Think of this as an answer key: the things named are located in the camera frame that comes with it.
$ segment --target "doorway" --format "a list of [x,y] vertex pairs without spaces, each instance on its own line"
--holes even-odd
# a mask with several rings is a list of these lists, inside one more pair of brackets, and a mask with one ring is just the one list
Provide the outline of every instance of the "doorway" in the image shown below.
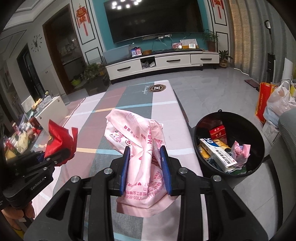
[[17,57],[17,63],[28,91],[34,101],[42,98],[45,91],[35,70],[28,45],[20,52]]
[[86,67],[67,5],[44,25],[44,36],[54,68],[66,94],[83,87]]

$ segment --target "television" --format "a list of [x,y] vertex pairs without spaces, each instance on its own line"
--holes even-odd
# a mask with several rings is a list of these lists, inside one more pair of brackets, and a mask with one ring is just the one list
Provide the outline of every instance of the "television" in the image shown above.
[[104,3],[114,43],[184,32],[203,32],[197,0],[111,0]]

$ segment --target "tv cabinet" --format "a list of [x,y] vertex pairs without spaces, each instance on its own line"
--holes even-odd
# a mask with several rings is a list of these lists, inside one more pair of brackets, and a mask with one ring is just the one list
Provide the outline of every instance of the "tv cabinet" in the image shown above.
[[[150,68],[142,68],[145,61],[155,62],[155,66]],[[153,52],[150,55],[142,55],[137,57],[129,57],[124,60],[116,61],[106,65],[110,80],[112,83],[125,77],[134,77],[134,75],[141,74],[141,76],[151,75],[154,71],[170,70],[174,68],[183,67],[199,67],[203,69],[204,64],[210,64],[216,69],[219,64],[219,54],[217,52],[196,51],[196,50],[167,50],[163,52]]]

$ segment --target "wall clock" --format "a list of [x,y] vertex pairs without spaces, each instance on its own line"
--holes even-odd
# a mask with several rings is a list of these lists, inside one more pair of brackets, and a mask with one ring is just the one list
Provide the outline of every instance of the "wall clock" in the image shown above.
[[41,48],[41,39],[42,39],[42,36],[40,37],[40,34],[39,35],[34,35],[34,38],[33,38],[33,43],[31,44],[31,49],[33,50],[33,52],[37,52],[39,51],[39,48]]

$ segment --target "crumpled pink paper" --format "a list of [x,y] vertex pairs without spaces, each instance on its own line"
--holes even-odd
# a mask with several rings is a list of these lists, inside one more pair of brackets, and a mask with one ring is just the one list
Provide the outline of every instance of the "crumpled pink paper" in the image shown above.
[[231,156],[234,160],[236,160],[237,168],[242,168],[243,165],[248,161],[248,157],[250,156],[251,145],[243,144],[239,145],[237,141],[234,141],[231,147]]
[[117,198],[117,212],[151,217],[166,209],[176,197],[165,189],[159,148],[165,145],[162,125],[135,113],[113,109],[106,116],[105,137],[124,153],[130,147],[126,191]]

